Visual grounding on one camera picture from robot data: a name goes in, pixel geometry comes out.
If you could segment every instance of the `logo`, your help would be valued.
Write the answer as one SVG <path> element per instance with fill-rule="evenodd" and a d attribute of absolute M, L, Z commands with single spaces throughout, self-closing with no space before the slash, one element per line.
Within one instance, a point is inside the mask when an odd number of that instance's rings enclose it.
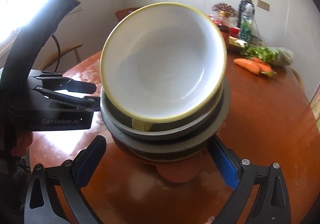
<path fill-rule="evenodd" d="M 43 124 L 78 124 L 79 123 L 79 119 L 69 119 L 69 120 L 59 120 L 59 119 L 51 119 L 51 120 L 47 120 L 47 119 L 43 119 L 42 120 Z"/>

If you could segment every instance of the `carrot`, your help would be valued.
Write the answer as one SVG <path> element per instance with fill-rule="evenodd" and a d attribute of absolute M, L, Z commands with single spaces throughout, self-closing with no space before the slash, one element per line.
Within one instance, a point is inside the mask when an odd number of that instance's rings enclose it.
<path fill-rule="evenodd" d="M 263 64 L 263 65 L 266 65 L 266 66 L 268 66 L 268 67 L 271 68 L 271 66 L 270 66 L 268 63 L 265 63 L 263 60 L 260 60 L 260 59 L 257 58 L 257 57 L 252 57 L 251 60 L 254 61 L 254 62 L 256 62 L 256 63 Z"/>
<path fill-rule="evenodd" d="M 273 71 L 270 67 L 268 67 L 267 65 L 261 64 L 261 63 L 257 63 L 261 69 L 261 74 L 268 76 L 268 77 L 273 77 L 273 75 L 276 74 L 275 71 Z"/>
<path fill-rule="evenodd" d="M 242 68 L 247 69 L 253 74 L 258 75 L 261 72 L 261 68 L 258 63 L 255 63 L 254 61 L 243 59 L 243 58 L 238 58 L 234 59 L 233 62 L 235 64 L 238 64 Z"/>

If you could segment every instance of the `stacked bowls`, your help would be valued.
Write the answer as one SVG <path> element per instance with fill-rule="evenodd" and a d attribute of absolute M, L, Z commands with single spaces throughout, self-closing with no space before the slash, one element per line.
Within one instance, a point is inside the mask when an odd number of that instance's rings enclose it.
<path fill-rule="evenodd" d="M 100 61 L 102 118 L 119 146 L 153 162 L 199 153 L 230 105 L 227 52 L 199 10 L 157 3 L 111 32 Z"/>

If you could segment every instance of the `green bottle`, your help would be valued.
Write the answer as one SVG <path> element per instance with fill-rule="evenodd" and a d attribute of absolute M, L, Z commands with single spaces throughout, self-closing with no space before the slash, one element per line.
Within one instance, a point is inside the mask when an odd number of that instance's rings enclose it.
<path fill-rule="evenodd" d="M 241 25 L 239 32 L 239 39 L 244 40 L 246 42 L 251 41 L 251 33 L 253 28 L 254 14 L 253 14 L 253 6 L 248 3 L 245 6 L 245 11 L 241 16 Z"/>

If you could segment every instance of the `round table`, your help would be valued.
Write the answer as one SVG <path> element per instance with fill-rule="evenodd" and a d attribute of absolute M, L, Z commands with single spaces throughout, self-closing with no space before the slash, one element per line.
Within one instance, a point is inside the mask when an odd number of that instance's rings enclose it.
<path fill-rule="evenodd" d="M 98 52 L 89 57 L 64 76 L 95 83 L 97 91 L 93 95 L 99 96 L 100 55 Z M 314 115 L 291 70 L 278 68 L 272 79 L 258 77 L 233 64 L 236 57 L 236 53 L 228 53 L 226 77 L 232 98 L 221 139 L 240 158 L 256 165 L 281 165 L 292 223 L 299 223 L 320 191 L 320 138 Z M 104 223 L 204 224 L 217 215 L 232 192 L 207 151 L 203 152 L 200 173 L 191 181 L 174 184 L 162 179 L 155 166 L 136 162 L 120 151 L 100 112 L 94 113 L 89 130 L 36 132 L 30 147 L 31 167 L 37 163 L 57 166 L 74 159 L 96 135 L 106 138 L 107 150 L 82 192 Z M 244 209 L 247 214 L 256 186 Z M 57 192 L 69 220 L 76 223 L 60 187 Z M 241 215 L 240 223 L 245 222 L 247 214 Z"/>

